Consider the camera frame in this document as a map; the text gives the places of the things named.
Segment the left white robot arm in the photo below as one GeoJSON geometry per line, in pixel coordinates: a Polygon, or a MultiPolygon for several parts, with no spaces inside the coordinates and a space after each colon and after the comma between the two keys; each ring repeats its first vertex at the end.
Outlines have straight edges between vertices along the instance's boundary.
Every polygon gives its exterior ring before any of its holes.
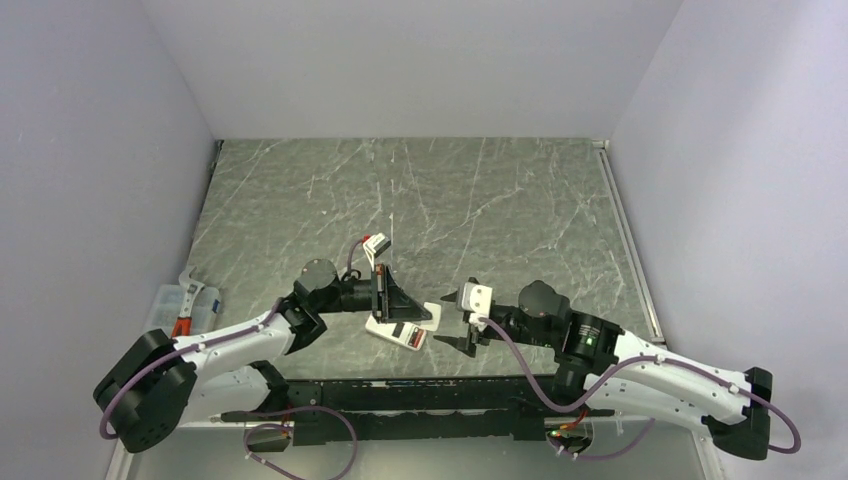
{"type": "Polygon", "coordinates": [[[331,261],[311,260],[292,292],[254,319],[198,335],[141,335],[94,389],[100,436],[139,453],[180,425],[220,413],[279,417],[288,394],[273,360],[312,345],[327,330],[324,315],[341,312],[399,328],[415,348],[441,319],[439,305],[413,299],[385,264],[367,280],[342,279],[331,261]]]}

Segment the white battery cover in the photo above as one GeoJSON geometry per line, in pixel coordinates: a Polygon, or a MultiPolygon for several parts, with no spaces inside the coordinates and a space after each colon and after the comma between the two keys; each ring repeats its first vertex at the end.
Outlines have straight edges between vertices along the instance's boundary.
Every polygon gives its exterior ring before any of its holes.
{"type": "Polygon", "coordinates": [[[417,325],[423,330],[436,332],[442,317],[442,306],[433,302],[425,302],[423,307],[427,314],[425,318],[417,322],[417,325]]]}

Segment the red white remote control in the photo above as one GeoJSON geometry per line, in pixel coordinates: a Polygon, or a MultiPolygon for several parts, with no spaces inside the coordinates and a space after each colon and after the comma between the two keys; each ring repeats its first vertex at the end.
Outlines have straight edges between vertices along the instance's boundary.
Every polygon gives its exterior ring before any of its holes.
{"type": "Polygon", "coordinates": [[[379,323],[369,317],[365,324],[367,333],[407,350],[419,351],[428,331],[410,322],[379,323]]]}

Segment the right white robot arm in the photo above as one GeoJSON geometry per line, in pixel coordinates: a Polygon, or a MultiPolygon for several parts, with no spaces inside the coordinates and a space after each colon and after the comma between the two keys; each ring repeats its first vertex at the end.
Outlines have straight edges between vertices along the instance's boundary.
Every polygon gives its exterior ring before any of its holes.
{"type": "Polygon", "coordinates": [[[618,324],[574,309],[568,297],[535,280],[514,306],[500,305],[492,288],[469,280],[443,296],[468,325],[454,338],[474,356],[489,340],[507,344],[530,387],[547,408],[564,415],[617,410],[674,423],[747,460],[773,452],[767,404],[773,377],[692,361],[618,324]]]}

